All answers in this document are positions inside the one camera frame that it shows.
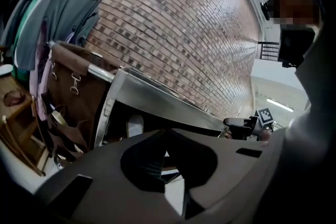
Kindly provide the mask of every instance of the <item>stainless steel table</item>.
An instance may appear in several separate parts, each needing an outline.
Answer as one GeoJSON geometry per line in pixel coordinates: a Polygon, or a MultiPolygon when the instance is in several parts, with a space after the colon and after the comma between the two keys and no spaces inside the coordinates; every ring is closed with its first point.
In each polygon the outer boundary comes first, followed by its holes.
{"type": "Polygon", "coordinates": [[[182,101],[174,93],[158,89],[155,84],[159,84],[153,80],[145,79],[141,74],[135,75],[119,69],[114,76],[98,123],[95,147],[101,145],[106,135],[116,101],[178,123],[219,132],[224,129],[221,119],[182,101]]]}

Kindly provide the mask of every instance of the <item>hanging clothes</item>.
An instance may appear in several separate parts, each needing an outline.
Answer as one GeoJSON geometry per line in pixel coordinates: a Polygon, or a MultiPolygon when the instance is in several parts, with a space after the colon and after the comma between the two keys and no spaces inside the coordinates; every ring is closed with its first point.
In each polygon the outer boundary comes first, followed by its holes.
{"type": "Polygon", "coordinates": [[[51,50],[48,46],[42,46],[45,42],[45,34],[46,25],[45,22],[43,22],[36,48],[35,69],[29,74],[29,91],[32,96],[36,97],[36,111],[42,121],[47,120],[47,118],[43,113],[43,106],[41,102],[41,93],[46,92],[46,86],[44,86],[41,82],[47,81],[51,66],[50,61],[48,61],[48,59],[51,58],[51,50]]]}
{"type": "Polygon", "coordinates": [[[96,9],[94,9],[93,13],[89,16],[84,25],[81,27],[76,37],[72,36],[70,38],[69,43],[73,43],[80,47],[84,47],[91,29],[93,29],[98,20],[99,20],[99,10],[98,7],[96,7],[96,9]]]}
{"type": "MultiPolygon", "coordinates": [[[[80,27],[82,19],[96,1],[42,0],[36,5],[27,18],[17,41],[18,67],[23,70],[35,69],[36,44],[42,21],[46,22],[47,40],[66,40],[74,29],[80,27]]],[[[87,23],[83,27],[90,31],[92,23],[87,23]]]]}
{"type": "Polygon", "coordinates": [[[19,24],[19,27],[17,29],[16,32],[16,36],[15,36],[15,40],[14,40],[14,44],[12,47],[12,54],[14,55],[14,66],[13,66],[13,76],[14,78],[18,79],[19,81],[29,81],[29,71],[26,70],[21,70],[18,67],[17,64],[17,58],[16,58],[16,47],[17,47],[17,42],[19,40],[19,37],[22,33],[22,30],[24,29],[28,18],[30,17],[30,15],[32,14],[32,12],[34,11],[34,9],[38,6],[38,4],[41,2],[42,0],[32,0],[31,3],[29,4],[28,8],[26,9],[21,22],[19,24]]]}
{"type": "Polygon", "coordinates": [[[9,17],[6,27],[2,33],[0,44],[2,46],[10,47],[13,45],[17,28],[21,19],[32,0],[19,0],[9,17]]]}

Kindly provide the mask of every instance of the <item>metal railing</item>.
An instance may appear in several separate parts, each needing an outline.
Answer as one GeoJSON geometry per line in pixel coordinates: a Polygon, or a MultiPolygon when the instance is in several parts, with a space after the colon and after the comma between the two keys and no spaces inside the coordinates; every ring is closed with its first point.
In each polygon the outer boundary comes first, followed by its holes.
{"type": "Polygon", "coordinates": [[[279,42],[260,41],[261,44],[260,59],[278,61],[280,44],[279,42]]]}

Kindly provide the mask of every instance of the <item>metal clasp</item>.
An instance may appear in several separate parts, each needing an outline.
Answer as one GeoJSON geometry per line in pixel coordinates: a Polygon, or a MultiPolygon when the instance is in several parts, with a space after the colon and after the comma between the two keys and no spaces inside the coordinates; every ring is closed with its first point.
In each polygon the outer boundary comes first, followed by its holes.
{"type": "Polygon", "coordinates": [[[79,78],[76,78],[74,76],[74,73],[71,74],[72,78],[74,79],[74,85],[70,87],[70,92],[72,92],[75,95],[79,95],[79,91],[77,89],[77,81],[81,80],[81,77],[79,76],[79,78]]]}
{"type": "Polygon", "coordinates": [[[57,76],[55,74],[55,62],[51,62],[51,77],[54,79],[54,80],[57,80],[57,76]]]}

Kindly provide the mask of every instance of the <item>floor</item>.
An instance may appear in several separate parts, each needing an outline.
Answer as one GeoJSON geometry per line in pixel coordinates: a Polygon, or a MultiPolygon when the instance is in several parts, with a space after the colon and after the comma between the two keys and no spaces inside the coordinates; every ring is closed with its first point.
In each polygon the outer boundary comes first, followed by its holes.
{"type": "Polygon", "coordinates": [[[253,112],[259,28],[248,0],[103,0],[87,46],[219,118],[253,112]]]}
{"type": "Polygon", "coordinates": [[[12,180],[30,193],[34,193],[49,177],[59,171],[54,160],[49,158],[44,169],[46,176],[37,175],[15,157],[2,141],[0,141],[0,158],[12,180]]]}

